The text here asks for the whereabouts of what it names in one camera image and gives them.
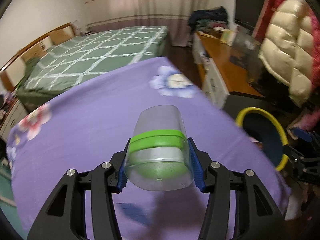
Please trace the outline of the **black television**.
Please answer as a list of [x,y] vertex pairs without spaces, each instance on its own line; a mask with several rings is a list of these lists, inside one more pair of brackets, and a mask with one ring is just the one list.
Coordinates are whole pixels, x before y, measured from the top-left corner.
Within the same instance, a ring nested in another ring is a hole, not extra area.
[[253,31],[265,0],[235,0],[234,22]]

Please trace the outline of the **pink dotted jacket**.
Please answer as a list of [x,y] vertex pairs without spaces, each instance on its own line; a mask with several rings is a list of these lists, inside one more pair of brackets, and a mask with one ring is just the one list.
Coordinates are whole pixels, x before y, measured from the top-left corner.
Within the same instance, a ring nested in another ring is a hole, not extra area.
[[314,15],[312,9],[309,9],[309,16],[311,17],[311,27],[313,35],[313,50],[312,50],[312,71],[311,71],[311,90],[319,87],[320,80],[320,25],[317,17]]

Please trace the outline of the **pile of clothes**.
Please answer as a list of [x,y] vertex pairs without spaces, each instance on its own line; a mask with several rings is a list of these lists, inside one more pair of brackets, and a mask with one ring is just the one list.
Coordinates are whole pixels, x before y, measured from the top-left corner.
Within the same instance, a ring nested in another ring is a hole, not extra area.
[[199,21],[215,21],[228,25],[228,13],[224,7],[218,7],[213,10],[193,11],[188,20],[191,34],[196,30]]

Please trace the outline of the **green plaid bed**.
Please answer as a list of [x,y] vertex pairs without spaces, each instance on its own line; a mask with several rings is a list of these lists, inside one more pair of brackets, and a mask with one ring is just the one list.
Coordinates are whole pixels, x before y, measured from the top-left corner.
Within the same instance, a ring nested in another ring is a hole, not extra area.
[[61,93],[123,66],[165,56],[166,26],[137,26],[75,36],[26,62],[16,95],[33,111]]

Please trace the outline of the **yellow rim trash bin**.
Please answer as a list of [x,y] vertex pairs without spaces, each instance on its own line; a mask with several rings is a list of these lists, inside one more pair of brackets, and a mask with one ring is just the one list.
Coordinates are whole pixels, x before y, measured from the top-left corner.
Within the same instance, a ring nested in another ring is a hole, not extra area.
[[238,113],[235,123],[263,151],[278,172],[285,168],[289,158],[283,153],[283,148],[289,142],[283,127],[271,113],[258,107],[247,107]]

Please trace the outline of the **cream puffer jacket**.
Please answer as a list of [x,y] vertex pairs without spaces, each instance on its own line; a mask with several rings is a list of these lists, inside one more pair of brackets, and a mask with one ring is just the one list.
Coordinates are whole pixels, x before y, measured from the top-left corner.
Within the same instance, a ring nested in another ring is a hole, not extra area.
[[297,105],[311,94],[313,34],[305,0],[285,0],[271,17],[259,59],[267,71],[289,88]]

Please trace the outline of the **pink white curtain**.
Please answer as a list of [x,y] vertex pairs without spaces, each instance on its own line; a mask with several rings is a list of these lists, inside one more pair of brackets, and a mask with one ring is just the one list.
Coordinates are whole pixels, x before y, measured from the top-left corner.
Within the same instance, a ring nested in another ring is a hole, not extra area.
[[95,32],[134,26],[166,26],[173,46],[190,39],[191,13],[212,9],[212,0],[85,0],[86,27]]

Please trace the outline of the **wooden desk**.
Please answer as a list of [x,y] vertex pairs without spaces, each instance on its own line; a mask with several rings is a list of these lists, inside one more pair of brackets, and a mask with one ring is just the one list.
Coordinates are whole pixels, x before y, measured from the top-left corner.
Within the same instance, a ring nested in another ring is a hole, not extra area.
[[255,101],[264,100],[247,81],[247,70],[229,60],[232,48],[215,37],[196,31],[193,34],[192,54],[198,67],[202,90],[219,109],[230,106],[236,100],[240,108]]

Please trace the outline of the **purple floral tablecloth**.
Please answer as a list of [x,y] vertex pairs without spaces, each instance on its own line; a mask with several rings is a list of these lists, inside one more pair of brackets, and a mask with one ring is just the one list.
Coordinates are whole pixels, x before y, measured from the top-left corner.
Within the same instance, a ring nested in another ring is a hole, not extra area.
[[[140,113],[157,105],[176,106],[187,136],[212,160],[233,171],[255,171],[281,213],[286,212],[291,190],[263,152],[195,85],[186,95],[161,95],[159,79],[165,75],[161,67],[181,74],[166,57],[121,67],[53,98],[45,107],[44,121],[42,111],[32,114],[31,124],[37,129],[31,130],[30,140],[26,121],[10,131],[12,190],[25,231],[68,169],[85,172],[110,160],[124,149]],[[150,192],[128,182],[113,201],[124,239],[197,239],[208,195],[194,184]]]

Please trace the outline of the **white nightstand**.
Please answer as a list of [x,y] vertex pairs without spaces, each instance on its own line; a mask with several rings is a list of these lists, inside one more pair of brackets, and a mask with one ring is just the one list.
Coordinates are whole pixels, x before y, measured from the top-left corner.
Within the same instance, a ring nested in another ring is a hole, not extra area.
[[27,116],[24,105],[18,99],[14,99],[1,124],[1,139],[7,142],[10,130]]

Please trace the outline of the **wooden headboard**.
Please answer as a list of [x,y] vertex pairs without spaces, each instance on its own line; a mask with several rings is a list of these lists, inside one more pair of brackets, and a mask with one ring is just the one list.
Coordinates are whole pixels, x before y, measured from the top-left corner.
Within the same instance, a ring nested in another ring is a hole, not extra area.
[[44,56],[46,50],[52,47],[55,43],[50,38],[53,32],[64,32],[67,36],[74,37],[75,29],[71,22],[61,25],[37,39],[30,44],[20,49],[4,66],[1,67],[1,85],[6,91],[13,92],[19,82],[25,75],[26,62],[37,56]]

